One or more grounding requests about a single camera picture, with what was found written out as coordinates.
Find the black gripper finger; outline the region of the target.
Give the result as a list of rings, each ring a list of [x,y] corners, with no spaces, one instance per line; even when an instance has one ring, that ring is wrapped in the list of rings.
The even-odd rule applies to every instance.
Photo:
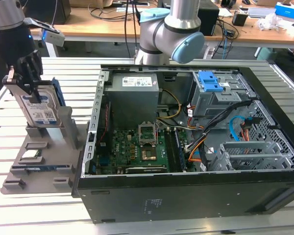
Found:
[[[15,73],[14,67],[10,66],[8,68],[7,75],[5,75],[4,78],[2,79],[2,84],[3,85],[11,84],[14,81],[14,73]]]
[[[34,50],[17,60],[18,86],[31,96],[31,101],[34,103],[41,103],[38,83],[41,81],[42,74],[43,67],[39,50]]]

